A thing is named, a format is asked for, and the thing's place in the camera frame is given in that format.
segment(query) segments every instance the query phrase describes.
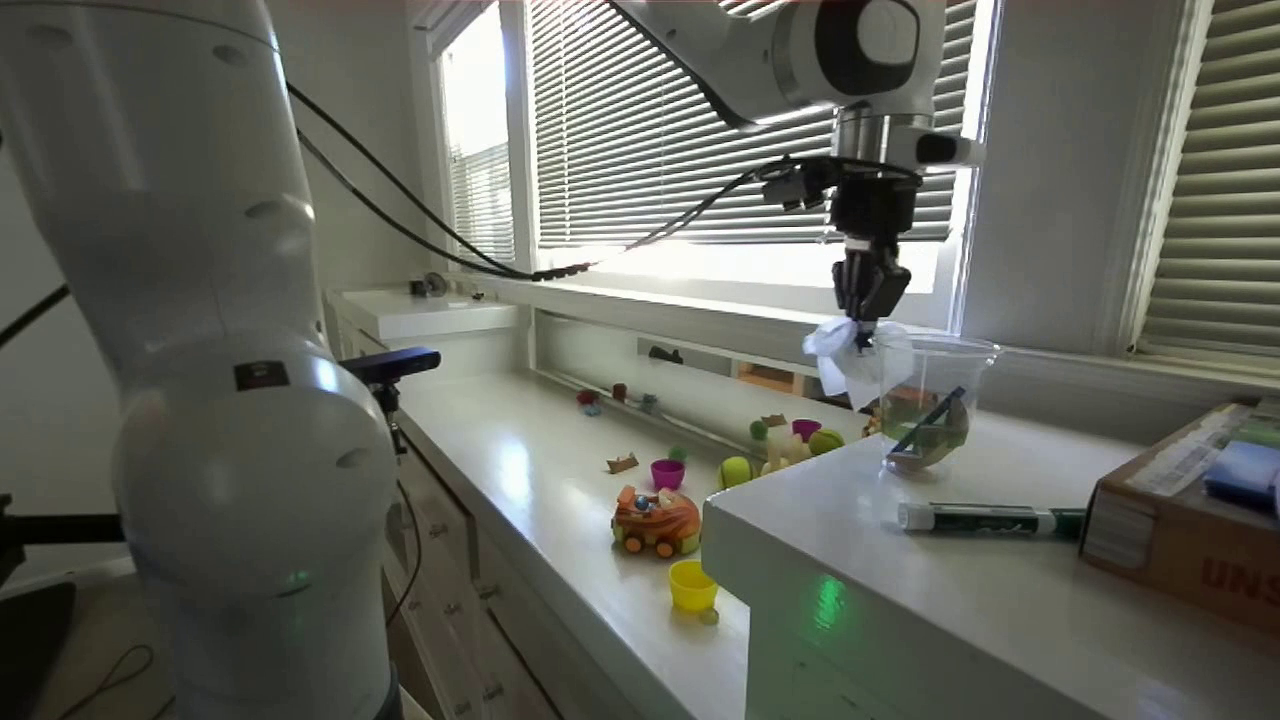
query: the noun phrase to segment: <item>cardboard box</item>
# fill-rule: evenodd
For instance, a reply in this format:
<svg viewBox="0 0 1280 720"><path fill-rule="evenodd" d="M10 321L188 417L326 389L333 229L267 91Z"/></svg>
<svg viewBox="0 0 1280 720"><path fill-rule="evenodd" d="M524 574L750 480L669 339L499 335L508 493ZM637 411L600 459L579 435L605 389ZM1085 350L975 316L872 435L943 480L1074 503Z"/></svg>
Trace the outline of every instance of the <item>cardboard box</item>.
<svg viewBox="0 0 1280 720"><path fill-rule="evenodd" d="M1202 477L1214 477L1224 447L1254 411L1254 404L1224 404L1105 477L1086 503L1085 559L1280 630L1275 516L1214 499L1202 487Z"/></svg>

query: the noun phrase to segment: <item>window blind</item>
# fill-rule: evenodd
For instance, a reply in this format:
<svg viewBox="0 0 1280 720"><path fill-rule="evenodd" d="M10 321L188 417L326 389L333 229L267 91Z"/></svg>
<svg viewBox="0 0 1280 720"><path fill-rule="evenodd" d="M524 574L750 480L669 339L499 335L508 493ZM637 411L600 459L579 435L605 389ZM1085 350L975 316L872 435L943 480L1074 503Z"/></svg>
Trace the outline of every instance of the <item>window blind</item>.
<svg viewBox="0 0 1280 720"><path fill-rule="evenodd" d="M1213 8L1143 343L1280 354L1280 0Z"/></svg>
<svg viewBox="0 0 1280 720"><path fill-rule="evenodd" d="M961 130L973 2L949 2L937 128ZM623 245L670 220L744 166L821 154L837 142L833 110L772 128L726 128L700 89L605 0L529 0L540 245ZM953 171L929 171L907 240L943 240ZM826 210L782 210L760 190L722 196L680 240L810 245Z"/></svg>

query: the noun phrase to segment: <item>white wall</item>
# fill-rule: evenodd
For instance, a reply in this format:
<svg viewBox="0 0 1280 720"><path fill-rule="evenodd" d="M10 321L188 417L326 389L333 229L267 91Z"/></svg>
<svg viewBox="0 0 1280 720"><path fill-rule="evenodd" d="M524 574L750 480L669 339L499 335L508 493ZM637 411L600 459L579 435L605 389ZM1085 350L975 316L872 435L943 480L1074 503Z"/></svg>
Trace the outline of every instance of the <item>white wall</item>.
<svg viewBox="0 0 1280 720"><path fill-rule="evenodd" d="M1003 0L965 333L1117 350L1183 0Z"/></svg>
<svg viewBox="0 0 1280 720"><path fill-rule="evenodd" d="M411 116L407 23L399 0L267 0L291 83L310 91L367 141L411 186L419 148ZM323 286L367 286L425 270L425 252L357 209L323 166L310 166L314 262ZM0 324L58 283L0 148ZM16 510L110 508L108 459L118 424L115 389L77 303L56 308L0 350L0 493ZM98 552L40 552L25 569L53 570Z"/></svg>

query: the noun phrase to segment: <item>window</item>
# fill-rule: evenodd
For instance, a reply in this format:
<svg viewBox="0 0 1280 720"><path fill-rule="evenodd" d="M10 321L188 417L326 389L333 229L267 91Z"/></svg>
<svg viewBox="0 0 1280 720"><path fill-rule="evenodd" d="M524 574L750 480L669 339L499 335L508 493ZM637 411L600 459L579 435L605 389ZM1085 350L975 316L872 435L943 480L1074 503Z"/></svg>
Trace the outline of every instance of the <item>window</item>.
<svg viewBox="0 0 1280 720"><path fill-rule="evenodd" d="M772 128L722 128L700 89L651 46L605 0L529 2L531 116L535 116L535 232L540 262L614 254L608 246L643 237L736 171L792 154L833 152L833 110L801 110ZM969 103L975 0L949 2L937 128L975 130ZM904 262L917 270L907 321L949 324L969 181L929 171ZM833 260L842 254L826 210L780 210L744 186L675 240L608 260L587 280L623 275L643 286L708 299L744 299L801 312L833 312Z"/></svg>
<svg viewBox="0 0 1280 720"><path fill-rule="evenodd" d="M1280 361L1280 2L1214 0L1141 343Z"/></svg>
<svg viewBox="0 0 1280 720"><path fill-rule="evenodd" d="M516 260L505 32L487 2L441 57L447 186L455 229L499 260Z"/></svg>

